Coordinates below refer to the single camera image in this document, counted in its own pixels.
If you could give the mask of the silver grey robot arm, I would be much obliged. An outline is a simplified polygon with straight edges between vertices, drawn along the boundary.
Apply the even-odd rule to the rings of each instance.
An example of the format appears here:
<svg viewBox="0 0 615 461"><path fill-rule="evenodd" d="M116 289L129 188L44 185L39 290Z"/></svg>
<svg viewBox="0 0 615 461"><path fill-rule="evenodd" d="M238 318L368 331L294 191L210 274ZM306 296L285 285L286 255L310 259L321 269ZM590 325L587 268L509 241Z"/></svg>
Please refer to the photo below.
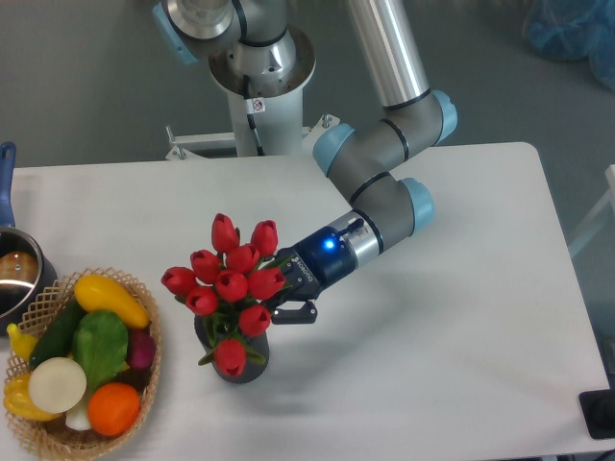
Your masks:
<svg viewBox="0 0 615 461"><path fill-rule="evenodd" d="M186 63L205 58L226 92L241 157L312 156L349 211L283 250L289 288L270 302L278 325L310 324L319 294L427 225L429 191L392 170L456 126L449 97L432 90L399 1L347 9L384 110L368 133L327 119L303 125L303 89L315 67L308 37L283 1L162 1L153 14Z"/></svg>

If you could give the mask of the black dark-blue gripper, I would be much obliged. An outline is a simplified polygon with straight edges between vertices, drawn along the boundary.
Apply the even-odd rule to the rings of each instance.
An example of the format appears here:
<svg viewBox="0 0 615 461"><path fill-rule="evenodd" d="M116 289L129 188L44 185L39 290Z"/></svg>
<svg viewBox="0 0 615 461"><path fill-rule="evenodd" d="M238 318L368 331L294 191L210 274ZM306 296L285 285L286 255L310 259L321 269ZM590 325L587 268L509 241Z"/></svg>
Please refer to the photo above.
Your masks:
<svg viewBox="0 0 615 461"><path fill-rule="evenodd" d="M350 275L357 259L346 234L348 229L321 228L289 248L278 250L269 267L279 268L283 288L266 301L270 308L286 302L305 302L296 309L276 308L274 325L312 325L318 310L315 301L321 292Z"/></svg>

